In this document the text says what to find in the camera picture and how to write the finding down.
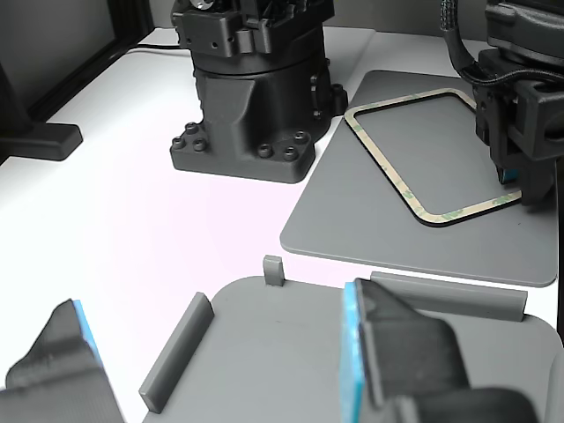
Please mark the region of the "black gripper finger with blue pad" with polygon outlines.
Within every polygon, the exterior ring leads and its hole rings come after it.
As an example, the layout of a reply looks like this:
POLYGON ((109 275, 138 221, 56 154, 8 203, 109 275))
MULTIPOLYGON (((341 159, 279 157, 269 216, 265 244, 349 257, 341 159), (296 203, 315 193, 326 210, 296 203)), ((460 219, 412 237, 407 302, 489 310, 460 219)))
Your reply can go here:
POLYGON ((516 390, 470 384, 457 337, 442 319, 362 278, 342 295, 338 370, 343 422, 535 422, 516 390))
POLYGON ((80 301, 59 304, 7 372, 1 421, 124 421, 80 301))

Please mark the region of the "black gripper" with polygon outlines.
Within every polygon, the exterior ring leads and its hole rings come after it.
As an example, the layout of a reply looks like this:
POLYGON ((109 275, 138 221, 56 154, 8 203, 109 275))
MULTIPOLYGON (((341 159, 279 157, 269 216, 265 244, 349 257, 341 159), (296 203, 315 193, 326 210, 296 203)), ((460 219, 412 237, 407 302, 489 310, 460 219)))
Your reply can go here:
POLYGON ((563 62, 504 49, 479 53, 477 134, 490 148, 499 184, 520 184, 522 204, 542 202, 563 158, 563 62))

